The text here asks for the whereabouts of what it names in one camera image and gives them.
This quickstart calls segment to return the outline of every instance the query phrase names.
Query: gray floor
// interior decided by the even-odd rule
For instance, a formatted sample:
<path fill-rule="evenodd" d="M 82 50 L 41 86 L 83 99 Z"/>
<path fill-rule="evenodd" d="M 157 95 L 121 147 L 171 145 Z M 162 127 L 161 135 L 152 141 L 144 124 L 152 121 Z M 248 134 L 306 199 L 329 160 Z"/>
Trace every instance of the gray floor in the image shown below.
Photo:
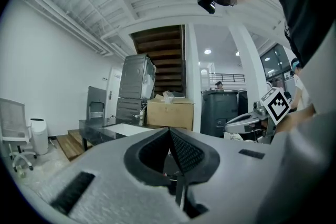
<path fill-rule="evenodd" d="M 3 158 L 5 164 L 8 167 L 9 172 L 16 180 L 18 184 L 24 184 L 31 188 L 33 191 L 37 191 L 40 184 L 51 177 L 54 173 L 57 173 L 59 170 L 64 168 L 69 164 L 68 159 L 64 155 L 62 149 L 58 145 L 56 140 L 53 140 L 56 148 L 49 144 L 48 153 L 45 155 L 37 155 L 37 159 L 34 159 L 33 156 L 28 155 L 28 160 L 32 163 L 34 170 L 31 171 L 28 168 L 28 165 L 22 159 L 18 162 L 17 165 L 21 165 L 25 173 L 25 177 L 20 178 L 18 173 L 14 172 L 12 168 L 12 161 L 8 155 L 8 142 L 3 142 L 1 145 L 1 157 Z M 15 143 L 11 142 L 13 150 L 16 150 Z"/>

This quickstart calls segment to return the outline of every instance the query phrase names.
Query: office chair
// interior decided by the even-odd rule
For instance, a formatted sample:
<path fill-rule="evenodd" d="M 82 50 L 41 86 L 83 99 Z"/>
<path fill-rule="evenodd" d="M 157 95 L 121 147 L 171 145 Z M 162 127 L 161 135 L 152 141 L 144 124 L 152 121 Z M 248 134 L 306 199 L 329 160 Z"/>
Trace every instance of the office chair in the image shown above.
<path fill-rule="evenodd" d="M 12 141 L 12 142 L 26 142 L 28 147 L 30 143 L 30 126 L 26 124 L 25 105 L 0 98 L 0 125 L 1 135 L 0 141 Z M 35 152 L 22 151 L 21 147 L 17 146 L 18 151 L 12 152 L 12 148 L 9 144 L 10 158 L 13 160 L 12 167 L 17 172 L 16 164 L 19 159 L 23 159 L 29 166 L 30 170 L 33 170 L 32 163 L 27 159 L 26 155 L 33 155 L 37 158 Z"/>

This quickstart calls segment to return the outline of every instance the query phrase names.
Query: metal railing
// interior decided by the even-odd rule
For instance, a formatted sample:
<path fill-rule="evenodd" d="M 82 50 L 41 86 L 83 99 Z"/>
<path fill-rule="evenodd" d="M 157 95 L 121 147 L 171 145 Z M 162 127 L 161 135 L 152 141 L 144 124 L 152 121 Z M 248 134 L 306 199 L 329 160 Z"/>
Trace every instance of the metal railing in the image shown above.
<path fill-rule="evenodd" d="M 242 74 L 209 74 L 210 75 L 210 83 L 215 84 L 219 81 L 221 82 L 240 82 L 245 83 L 245 75 Z"/>

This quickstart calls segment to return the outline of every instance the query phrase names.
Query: cardboard box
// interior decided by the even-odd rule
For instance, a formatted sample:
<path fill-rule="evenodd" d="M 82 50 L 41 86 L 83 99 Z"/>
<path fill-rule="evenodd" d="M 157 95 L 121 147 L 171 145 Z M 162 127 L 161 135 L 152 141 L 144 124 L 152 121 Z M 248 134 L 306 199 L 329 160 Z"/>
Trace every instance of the cardboard box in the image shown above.
<path fill-rule="evenodd" d="M 180 127 L 193 130 L 194 103 L 186 98 L 174 98 L 164 103 L 163 96 L 156 95 L 147 105 L 147 124 Z"/>

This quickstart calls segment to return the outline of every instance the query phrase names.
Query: person in background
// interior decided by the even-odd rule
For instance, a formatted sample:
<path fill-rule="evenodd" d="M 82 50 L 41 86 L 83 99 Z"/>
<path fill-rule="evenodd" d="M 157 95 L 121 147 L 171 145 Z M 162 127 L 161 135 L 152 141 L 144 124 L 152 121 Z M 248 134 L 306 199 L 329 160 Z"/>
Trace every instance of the person in background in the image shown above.
<path fill-rule="evenodd" d="M 291 66 L 292 66 L 292 71 L 295 74 L 295 86 L 296 86 L 296 93 L 295 93 L 295 98 L 290 104 L 292 109 L 297 109 L 297 111 L 300 111 L 302 109 L 307 108 L 310 104 L 310 98 L 308 95 L 308 92 L 306 88 L 304 87 L 302 81 L 299 78 L 299 73 L 302 70 L 301 64 L 298 60 L 298 58 L 294 58 L 291 61 Z"/>
<path fill-rule="evenodd" d="M 223 88 L 223 84 L 222 84 L 221 81 L 217 82 L 215 85 L 217 86 L 217 89 L 222 89 Z"/>

